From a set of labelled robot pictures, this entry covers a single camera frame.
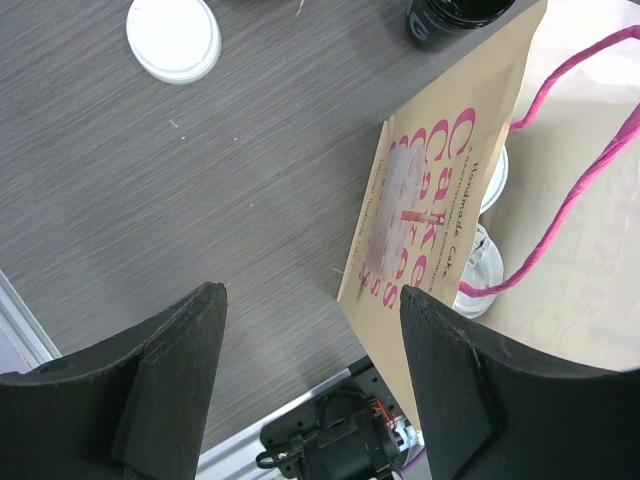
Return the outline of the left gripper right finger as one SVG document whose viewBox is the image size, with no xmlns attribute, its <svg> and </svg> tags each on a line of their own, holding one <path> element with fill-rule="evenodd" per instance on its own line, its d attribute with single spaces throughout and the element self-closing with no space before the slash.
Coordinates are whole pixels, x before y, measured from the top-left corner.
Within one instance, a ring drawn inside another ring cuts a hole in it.
<svg viewBox="0 0 640 480">
<path fill-rule="evenodd" d="M 402 335 L 435 479 L 635 479 L 639 374 L 568 361 L 415 287 Z"/>
</svg>

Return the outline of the pink paper gift bag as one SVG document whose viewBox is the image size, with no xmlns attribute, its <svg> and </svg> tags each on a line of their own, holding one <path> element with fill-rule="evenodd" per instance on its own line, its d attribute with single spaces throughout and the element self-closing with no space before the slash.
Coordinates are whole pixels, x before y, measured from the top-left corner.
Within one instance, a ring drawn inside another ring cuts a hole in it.
<svg viewBox="0 0 640 480">
<path fill-rule="evenodd" d="M 480 215 L 503 146 L 508 180 Z M 485 289 L 462 281 L 478 224 L 504 264 Z M 383 125 L 338 301 L 422 432 L 400 321 L 407 286 L 452 310 L 458 292 L 496 295 L 470 320 L 639 373 L 634 2 L 537 1 Z"/>
</svg>

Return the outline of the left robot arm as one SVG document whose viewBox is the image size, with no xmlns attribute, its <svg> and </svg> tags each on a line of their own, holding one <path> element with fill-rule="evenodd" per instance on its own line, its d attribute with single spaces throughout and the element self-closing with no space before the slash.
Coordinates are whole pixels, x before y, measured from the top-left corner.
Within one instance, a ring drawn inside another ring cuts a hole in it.
<svg viewBox="0 0 640 480">
<path fill-rule="evenodd" d="M 158 315 L 1 377 L 5 479 L 192 479 L 227 313 L 204 283 Z M 564 360 L 414 287 L 402 337 L 436 479 L 635 479 L 639 373 Z M 399 445 L 370 391 L 340 385 L 265 427 L 259 468 L 389 479 Z"/>
</svg>

